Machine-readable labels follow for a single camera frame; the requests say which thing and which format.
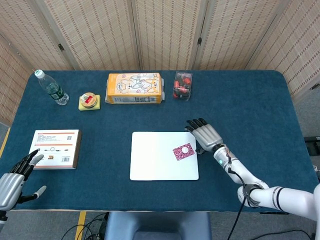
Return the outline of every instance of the white robotic arm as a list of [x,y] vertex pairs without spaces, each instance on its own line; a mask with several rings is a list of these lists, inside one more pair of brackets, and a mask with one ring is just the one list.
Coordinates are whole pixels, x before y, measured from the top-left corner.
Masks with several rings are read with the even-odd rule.
[[[320,184],[313,194],[281,186],[269,188],[229,151],[217,131],[203,118],[187,122],[190,126],[186,126],[185,130],[195,136],[205,151],[213,153],[213,157],[235,183],[242,184],[238,188],[237,195],[240,202],[246,198],[245,206],[277,209],[314,221],[320,219]],[[317,221],[318,229],[320,231],[320,221]],[[316,234],[316,240],[320,240],[320,233]]]

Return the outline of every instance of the product box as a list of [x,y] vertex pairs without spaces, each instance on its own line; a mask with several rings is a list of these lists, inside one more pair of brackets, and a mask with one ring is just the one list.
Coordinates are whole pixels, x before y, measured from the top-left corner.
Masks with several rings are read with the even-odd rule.
[[44,157],[34,169],[75,169],[80,149],[80,130],[36,130],[30,152]]
[[160,104],[164,99],[164,81],[157,72],[109,74],[106,103]]

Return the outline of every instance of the blue chair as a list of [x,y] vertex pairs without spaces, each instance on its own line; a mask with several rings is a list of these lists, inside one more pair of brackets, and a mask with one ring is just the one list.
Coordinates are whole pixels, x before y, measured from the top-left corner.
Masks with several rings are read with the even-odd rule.
[[212,240],[208,212],[110,212],[105,240]]

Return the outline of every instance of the yellow floor tape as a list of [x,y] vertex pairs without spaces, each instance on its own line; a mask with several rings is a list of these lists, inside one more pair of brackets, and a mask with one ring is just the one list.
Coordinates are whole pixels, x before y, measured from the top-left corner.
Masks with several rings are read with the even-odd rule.
[[[78,225],[84,225],[85,224],[86,214],[87,214],[86,211],[81,211],[80,212]],[[81,240],[82,239],[82,233],[84,232],[84,231],[82,231],[83,229],[84,229],[84,226],[78,226],[76,228],[76,233],[75,233],[74,240]]]
[[4,152],[5,145],[6,145],[6,143],[7,143],[7,139],[8,139],[8,136],[9,136],[9,132],[10,132],[10,128],[9,128],[8,131],[6,132],[6,135],[5,135],[5,137],[4,137],[2,146],[1,146],[1,148],[0,148],[0,158],[1,158],[1,156],[2,156],[2,153]]

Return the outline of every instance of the plastic bottle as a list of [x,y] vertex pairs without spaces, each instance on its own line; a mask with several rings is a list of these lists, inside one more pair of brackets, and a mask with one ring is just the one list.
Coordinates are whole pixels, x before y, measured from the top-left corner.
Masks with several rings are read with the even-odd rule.
[[62,90],[59,84],[51,76],[42,70],[36,70],[34,75],[38,78],[40,86],[45,90],[59,105],[66,105],[69,101],[68,94]]

